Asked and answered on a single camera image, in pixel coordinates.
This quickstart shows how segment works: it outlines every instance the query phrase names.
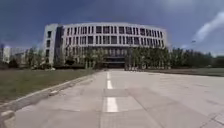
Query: grass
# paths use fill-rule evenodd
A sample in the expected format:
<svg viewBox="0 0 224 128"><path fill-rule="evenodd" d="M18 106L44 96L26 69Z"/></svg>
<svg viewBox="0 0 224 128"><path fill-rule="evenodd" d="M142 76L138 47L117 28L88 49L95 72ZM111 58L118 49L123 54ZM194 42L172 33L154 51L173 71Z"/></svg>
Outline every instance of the grass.
<svg viewBox="0 0 224 128"><path fill-rule="evenodd" d="M0 104L93 72L93 70L0 71Z"/></svg>
<svg viewBox="0 0 224 128"><path fill-rule="evenodd" d="M185 75L224 77L224 68L169 69L169 70L147 70L147 71L157 72L157 73L167 73L167 74L185 74Z"/></svg>

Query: blue sky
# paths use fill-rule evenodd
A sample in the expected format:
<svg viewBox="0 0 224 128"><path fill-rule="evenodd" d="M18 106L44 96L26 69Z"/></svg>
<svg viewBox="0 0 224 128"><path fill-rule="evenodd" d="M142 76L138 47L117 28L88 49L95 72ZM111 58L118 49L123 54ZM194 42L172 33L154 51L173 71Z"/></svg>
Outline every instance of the blue sky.
<svg viewBox="0 0 224 128"><path fill-rule="evenodd" d="M50 23L99 21L162 27L173 47L224 54L223 0L0 0L0 42L10 46L40 45Z"/></svg>

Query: concrete road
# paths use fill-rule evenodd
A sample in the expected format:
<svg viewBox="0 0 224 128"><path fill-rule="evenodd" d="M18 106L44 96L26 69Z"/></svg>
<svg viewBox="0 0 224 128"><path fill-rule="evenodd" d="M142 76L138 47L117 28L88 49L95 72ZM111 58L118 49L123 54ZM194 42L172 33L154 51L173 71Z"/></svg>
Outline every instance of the concrete road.
<svg viewBox="0 0 224 128"><path fill-rule="evenodd" d="M27 106L8 128L224 128L224 78L100 72Z"/></svg>

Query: building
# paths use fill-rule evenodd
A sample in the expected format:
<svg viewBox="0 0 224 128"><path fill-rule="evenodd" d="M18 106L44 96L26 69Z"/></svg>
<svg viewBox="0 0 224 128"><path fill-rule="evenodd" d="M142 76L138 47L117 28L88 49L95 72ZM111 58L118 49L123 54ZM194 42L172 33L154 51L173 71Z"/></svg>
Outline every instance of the building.
<svg viewBox="0 0 224 128"><path fill-rule="evenodd" d="M3 61L4 44L0 44L0 62Z"/></svg>
<svg viewBox="0 0 224 128"><path fill-rule="evenodd" d="M6 63L9 63L10 61L10 56L11 56L10 52L11 52L11 47L5 46L3 50L3 61Z"/></svg>
<svg viewBox="0 0 224 128"><path fill-rule="evenodd" d="M22 54L26 52L26 48L23 47L11 47L10 56L14 56L16 54Z"/></svg>
<svg viewBox="0 0 224 128"><path fill-rule="evenodd" d="M25 67L26 66L26 53L16 53L13 55L13 58L16 60L18 63L19 67Z"/></svg>
<svg viewBox="0 0 224 128"><path fill-rule="evenodd" d="M105 64L122 66L131 47L167 46L166 30L129 23L51 24L43 40L45 62L52 65L71 56L81 62L89 50L101 50Z"/></svg>

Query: white lane marking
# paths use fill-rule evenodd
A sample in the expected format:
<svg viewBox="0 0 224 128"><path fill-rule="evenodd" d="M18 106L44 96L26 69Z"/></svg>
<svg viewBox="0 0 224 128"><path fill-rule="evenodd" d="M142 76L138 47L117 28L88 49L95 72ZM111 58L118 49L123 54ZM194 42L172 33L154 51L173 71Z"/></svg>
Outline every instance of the white lane marking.
<svg viewBox="0 0 224 128"><path fill-rule="evenodd" d="M110 80L107 80L107 89L113 89L113 86Z"/></svg>
<svg viewBox="0 0 224 128"><path fill-rule="evenodd" d="M115 97L107 97L107 112L118 112L117 100Z"/></svg>
<svg viewBox="0 0 224 128"><path fill-rule="evenodd" d="M113 89L113 86L110 80L110 72L107 72L107 89Z"/></svg>

